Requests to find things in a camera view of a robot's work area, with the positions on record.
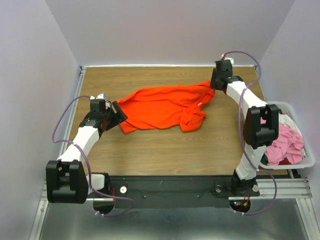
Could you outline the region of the orange t shirt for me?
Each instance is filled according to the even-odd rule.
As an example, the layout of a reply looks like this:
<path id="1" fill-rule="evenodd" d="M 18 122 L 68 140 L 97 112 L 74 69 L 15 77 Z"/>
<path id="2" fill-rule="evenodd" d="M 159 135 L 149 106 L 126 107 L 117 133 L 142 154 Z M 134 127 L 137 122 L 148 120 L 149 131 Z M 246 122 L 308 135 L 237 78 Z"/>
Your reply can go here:
<path id="1" fill-rule="evenodd" d="M 125 134 L 136 130 L 165 130 L 179 126 L 182 132 L 197 131 L 207 118 L 203 107 L 215 97 L 210 81 L 191 85 L 141 88 L 119 99 L 127 120 L 120 124 Z"/>

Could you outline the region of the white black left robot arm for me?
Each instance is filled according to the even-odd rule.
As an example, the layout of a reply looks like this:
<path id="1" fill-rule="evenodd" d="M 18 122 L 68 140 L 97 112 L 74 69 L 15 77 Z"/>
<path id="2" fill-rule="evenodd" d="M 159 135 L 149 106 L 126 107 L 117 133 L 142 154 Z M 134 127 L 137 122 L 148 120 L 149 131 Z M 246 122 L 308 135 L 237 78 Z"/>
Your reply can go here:
<path id="1" fill-rule="evenodd" d="M 50 203 L 83 204 L 95 191 L 100 197 L 111 193 L 109 175 L 85 172 L 88 154 L 102 134 L 127 120 L 117 101 L 95 98 L 65 152 L 45 167 L 46 192 Z"/>

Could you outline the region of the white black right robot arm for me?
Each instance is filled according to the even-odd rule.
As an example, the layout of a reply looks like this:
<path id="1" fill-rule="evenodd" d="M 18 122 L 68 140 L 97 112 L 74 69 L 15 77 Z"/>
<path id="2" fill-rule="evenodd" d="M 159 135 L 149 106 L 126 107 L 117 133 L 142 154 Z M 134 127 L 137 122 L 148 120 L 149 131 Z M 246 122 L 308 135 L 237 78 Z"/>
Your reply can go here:
<path id="1" fill-rule="evenodd" d="M 238 104 L 238 129 L 242 157 L 228 190 L 242 195 L 256 185 L 259 164 L 268 146 L 279 136 L 279 108 L 258 98 L 232 68 L 213 69 L 210 87 L 223 91 Z"/>

